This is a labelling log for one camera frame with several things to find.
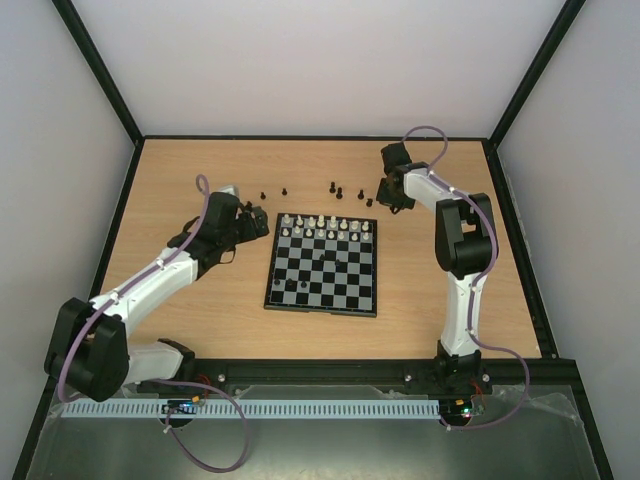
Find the black folding chess board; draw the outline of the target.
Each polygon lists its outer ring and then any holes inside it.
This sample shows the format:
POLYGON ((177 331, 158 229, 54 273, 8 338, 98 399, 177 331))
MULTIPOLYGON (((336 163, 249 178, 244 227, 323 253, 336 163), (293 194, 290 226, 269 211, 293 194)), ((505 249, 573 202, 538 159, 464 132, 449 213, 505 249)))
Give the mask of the black folding chess board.
POLYGON ((317 227, 319 215, 280 213, 276 217, 273 247, 266 284, 264 307, 269 310, 322 312, 332 315, 348 315, 374 318, 377 316, 377 240, 378 225, 375 219, 357 217, 336 217, 337 227, 329 228, 331 216, 324 215, 325 225, 317 227), (283 223, 283 216, 291 217, 291 224, 283 223), (304 221, 301 235, 293 232, 296 218, 304 221), (313 216, 316 224, 308 227, 308 219, 313 216), (348 229, 342 230, 342 219, 348 222, 348 229), (351 222, 360 222, 357 231, 351 230, 351 222), (361 241, 363 223, 370 222, 370 239, 361 241), (282 229, 289 229, 289 236, 282 236, 282 229), (313 237, 305 236, 307 229, 313 230, 313 237), (324 238, 318 238, 316 231, 323 229, 324 238), (334 239, 328 239, 328 231, 335 232, 334 239), (338 232, 346 234, 345 240, 338 239, 338 232), (358 234, 358 241, 351 241, 352 233, 358 234), (321 254, 326 261, 319 261, 321 254), (343 261, 340 268, 334 266, 336 259, 343 261), (280 279, 273 285, 274 276, 280 279), (294 288, 287 288, 286 281, 293 279, 294 288), (301 289, 301 281, 307 288, 301 289))

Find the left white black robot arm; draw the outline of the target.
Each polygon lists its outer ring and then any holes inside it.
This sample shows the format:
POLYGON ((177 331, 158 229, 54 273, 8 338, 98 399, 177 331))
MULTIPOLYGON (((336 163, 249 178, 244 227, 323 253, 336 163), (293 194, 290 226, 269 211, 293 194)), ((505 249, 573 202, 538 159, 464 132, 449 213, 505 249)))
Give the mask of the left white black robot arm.
POLYGON ((81 397, 102 402, 124 385, 174 381, 190 369, 191 349, 169 340, 133 346, 139 324, 179 290, 191 285, 242 243, 266 236, 268 215, 243 203, 235 186, 210 191, 196 178, 204 196, 201 212, 141 271, 88 301, 71 298, 59 309, 44 362, 63 403, 81 397))

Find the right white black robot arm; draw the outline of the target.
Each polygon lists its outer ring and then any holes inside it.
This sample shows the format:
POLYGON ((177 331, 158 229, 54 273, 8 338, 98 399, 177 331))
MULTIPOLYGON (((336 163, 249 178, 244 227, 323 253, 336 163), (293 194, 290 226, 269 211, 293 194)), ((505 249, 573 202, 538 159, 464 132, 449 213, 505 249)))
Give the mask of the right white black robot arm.
POLYGON ((433 378, 447 393, 465 389, 480 372, 481 296, 499 252, 491 200, 451 186, 430 164, 414 163, 402 142, 382 148, 381 157, 376 200, 392 213, 419 203, 435 215, 435 257, 447 274, 448 293, 433 378))

